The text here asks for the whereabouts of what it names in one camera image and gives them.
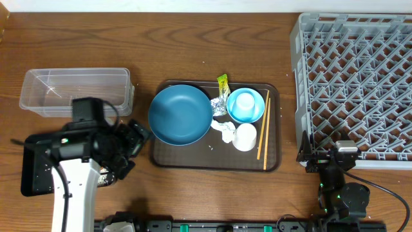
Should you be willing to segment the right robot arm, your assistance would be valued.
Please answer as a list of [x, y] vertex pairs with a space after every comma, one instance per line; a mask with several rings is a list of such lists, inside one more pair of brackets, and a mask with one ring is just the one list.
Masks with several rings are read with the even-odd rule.
[[363, 184], [346, 182], [344, 173], [355, 167], [360, 150], [348, 136], [338, 140], [325, 155], [312, 151], [310, 137], [302, 134], [296, 161], [305, 162], [307, 173], [318, 173], [318, 201], [324, 216], [308, 224], [309, 231], [359, 231], [359, 219], [366, 216], [370, 190]]

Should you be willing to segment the dark blue plate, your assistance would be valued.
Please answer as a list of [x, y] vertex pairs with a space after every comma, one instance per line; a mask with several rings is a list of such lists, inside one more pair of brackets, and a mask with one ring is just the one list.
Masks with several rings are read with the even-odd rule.
[[199, 88], [177, 84], [154, 97], [148, 119], [157, 139], [173, 146], [186, 146], [200, 140], [210, 129], [212, 106]]

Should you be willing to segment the white rice pile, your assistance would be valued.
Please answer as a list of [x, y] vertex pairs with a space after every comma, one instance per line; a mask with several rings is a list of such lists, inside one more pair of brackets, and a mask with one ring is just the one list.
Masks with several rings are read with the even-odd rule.
[[[100, 169], [98, 187], [106, 187], [114, 184], [117, 179], [105, 168]], [[53, 186], [52, 167], [43, 158], [35, 161], [33, 186], [35, 189], [51, 189]]]

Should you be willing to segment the white cup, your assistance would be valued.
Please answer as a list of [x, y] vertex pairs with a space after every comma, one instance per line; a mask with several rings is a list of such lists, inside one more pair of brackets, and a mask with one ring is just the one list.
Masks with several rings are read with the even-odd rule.
[[257, 130], [252, 124], [240, 124], [232, 144], [239, 151], [250, 151], [256, 145], [256, 139]]

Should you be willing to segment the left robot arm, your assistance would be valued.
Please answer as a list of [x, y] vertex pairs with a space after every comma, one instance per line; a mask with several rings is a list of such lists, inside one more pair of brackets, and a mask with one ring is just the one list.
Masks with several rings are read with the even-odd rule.
[[52, 231], [93, 231], [101, 168], [125, 179], [150, 138], [151, 132], [135, 120], [112, 126], [70, 122], [54, 133], [44, 152], [53, 166]]

